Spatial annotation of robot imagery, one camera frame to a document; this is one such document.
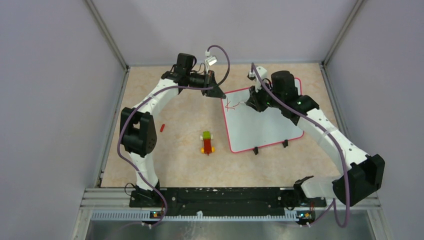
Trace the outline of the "pink framed whiteboard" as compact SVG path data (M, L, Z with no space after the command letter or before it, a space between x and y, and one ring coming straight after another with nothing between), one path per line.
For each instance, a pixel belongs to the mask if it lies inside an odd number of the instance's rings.
M221 106L232 153L281 144L284 140L296 140L304 135L304 131L277 108L257 112L249 106L240 105L249 98L247 87L228 91L225 95Z

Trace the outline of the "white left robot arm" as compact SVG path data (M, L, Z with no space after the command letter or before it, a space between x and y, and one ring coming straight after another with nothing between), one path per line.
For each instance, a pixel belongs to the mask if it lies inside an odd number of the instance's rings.
M204 70L197 72L193 71L196 57L179 53L177 63L160 77L149 95L133 108L125 107L121 111L118 141L129 153L137 175L133 198L141 199L149 207L156 206L161 198L159 191L154 189L159 185L153 164L153 150L157 143L154 118L183 89L200 90L206 97L226 98L216 82L214 71L210 70L210 66L218 61L217 57L209 51L205 56Z

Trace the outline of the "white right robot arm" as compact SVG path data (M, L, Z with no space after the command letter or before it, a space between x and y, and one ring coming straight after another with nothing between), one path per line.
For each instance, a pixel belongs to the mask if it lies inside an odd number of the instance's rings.
M249 88L246 105L259 113L278 109L316 142L340 173L333 177L307 176L297 180L294 187L298 189L293 192L297 205L307 206L313 198L331 198L352 207L381 188L385 160L352 143L331 123L315 100L298 92L289 71L276 71L266 81L266 70L255 67L249 70L247 77L255 85Z

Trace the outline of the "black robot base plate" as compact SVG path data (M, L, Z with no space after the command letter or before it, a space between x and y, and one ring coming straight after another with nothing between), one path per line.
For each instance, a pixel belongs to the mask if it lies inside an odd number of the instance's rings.
M306 198L293 187L168 187L159 192L133 190L131 208L166 210L169 217L283 216L289 210L326 207L325 199Z

